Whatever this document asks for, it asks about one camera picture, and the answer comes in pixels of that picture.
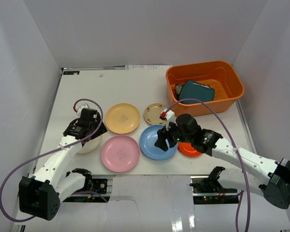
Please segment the blue round plate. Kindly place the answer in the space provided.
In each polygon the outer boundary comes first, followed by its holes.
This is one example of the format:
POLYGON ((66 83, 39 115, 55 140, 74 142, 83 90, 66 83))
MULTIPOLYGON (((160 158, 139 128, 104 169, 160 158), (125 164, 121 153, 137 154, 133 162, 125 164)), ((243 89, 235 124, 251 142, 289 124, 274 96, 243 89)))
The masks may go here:
POLYGON ((158 139, 157 132, 163 127, 163 125, 151 125, 147 127, 140 136, 140 148, 142 152, 150 159, 167 160, 177 151, 178 144, 176 144, 175 147, 169 148, 167 151, 163 151, 154 145, 158 139))

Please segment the cream round plate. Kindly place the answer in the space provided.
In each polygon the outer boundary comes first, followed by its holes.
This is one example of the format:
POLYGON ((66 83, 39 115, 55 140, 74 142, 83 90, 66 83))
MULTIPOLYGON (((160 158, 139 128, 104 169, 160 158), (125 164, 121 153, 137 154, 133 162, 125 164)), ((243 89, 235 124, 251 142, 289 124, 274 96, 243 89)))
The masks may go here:
POLYGON ((78 151, 78 154, 86 154, 89 153, 91 151, 93 151, 94 149, 96 149, 100 143, 102 142, 102 135, 96 137, 93 140, 90 140, 88 142, 86 142, 84 144, 84 146, 82 147, 82 149, 80 151, 78 151))

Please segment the black floral square plate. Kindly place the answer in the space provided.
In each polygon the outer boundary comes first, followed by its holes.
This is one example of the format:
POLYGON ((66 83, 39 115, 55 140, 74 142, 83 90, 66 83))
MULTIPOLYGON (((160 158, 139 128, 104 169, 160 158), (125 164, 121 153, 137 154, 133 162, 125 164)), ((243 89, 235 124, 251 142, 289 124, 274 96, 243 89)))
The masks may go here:
POLYGON ((182 88, 185 84, 176 84, 175 85, 175 91, 176 91, 176 94, 179 96, 181 91, 182 91, 182 88))

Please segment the teal square plate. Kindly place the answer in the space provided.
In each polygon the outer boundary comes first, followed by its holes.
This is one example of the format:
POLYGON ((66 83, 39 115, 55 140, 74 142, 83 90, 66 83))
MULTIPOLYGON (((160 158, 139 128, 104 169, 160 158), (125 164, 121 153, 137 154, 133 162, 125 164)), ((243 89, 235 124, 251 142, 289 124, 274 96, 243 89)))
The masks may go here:
POLYGON ((215 90, 199 82, 188 80, 181 88, 178 99, 183 104, 196 104, 198 101, 188 100, 197 99, 202 102, 210 102, 214 99, 215 90))

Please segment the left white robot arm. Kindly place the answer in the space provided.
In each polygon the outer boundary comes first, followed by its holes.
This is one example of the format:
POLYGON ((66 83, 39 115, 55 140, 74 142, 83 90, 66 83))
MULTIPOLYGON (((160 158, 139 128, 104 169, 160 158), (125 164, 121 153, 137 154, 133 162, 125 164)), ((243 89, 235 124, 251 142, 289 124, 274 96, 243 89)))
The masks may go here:
POLYGON ((63 133, 59 151, 53 153, 32 176, 19 183, 19 209, 23 213, 52 220, 60 204, 75 192, 87 193, 92 189, 91 171, 75 168, 65 172, 76 154, 93 151, 107 132, 100 113, 82 105, 63 133))

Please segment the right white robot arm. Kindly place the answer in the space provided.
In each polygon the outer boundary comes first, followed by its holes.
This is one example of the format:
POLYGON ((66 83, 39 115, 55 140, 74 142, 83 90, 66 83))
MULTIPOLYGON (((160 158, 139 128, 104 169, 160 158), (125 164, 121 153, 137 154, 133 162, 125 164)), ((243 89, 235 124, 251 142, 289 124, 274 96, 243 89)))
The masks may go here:
POLYGON ((234 168, 216 166, 207 178, 191 183, 195 190, 219 193, 224 189, 237 189, 263 196, 270 204, 288 209, 290 206, 290 161, 277 161, 235 147, 221 134, 202 129, 189 114, 175 117, 164 110, 160 119, 166 122, 158 130, 155 146, 168 151, 178 143, 191 145, 202 154, 224 160, 234 168))

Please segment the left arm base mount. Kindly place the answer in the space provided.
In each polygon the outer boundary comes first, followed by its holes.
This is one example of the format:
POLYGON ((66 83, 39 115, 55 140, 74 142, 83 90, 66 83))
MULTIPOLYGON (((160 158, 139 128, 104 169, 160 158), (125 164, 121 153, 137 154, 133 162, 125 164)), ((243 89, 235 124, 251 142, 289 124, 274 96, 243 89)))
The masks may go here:
POLYGON ((77 190, 74 195, 68 197, 64 202, 68 203, 107 203, 109 196, 107 196, 106 178, 95 178, 89 183, 87 187, 77 190))

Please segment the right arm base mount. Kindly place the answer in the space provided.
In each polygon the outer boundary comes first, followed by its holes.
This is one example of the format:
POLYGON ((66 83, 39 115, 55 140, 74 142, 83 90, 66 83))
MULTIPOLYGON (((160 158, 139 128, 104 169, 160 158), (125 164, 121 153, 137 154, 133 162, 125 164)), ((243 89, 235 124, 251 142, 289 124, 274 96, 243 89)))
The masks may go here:
POLYGON ((217 166, 209 175, 191 176, 190 187, 194 205, 237 204, 239 193, 233 188, 224 188, 219 182, 224 167, 217 166))

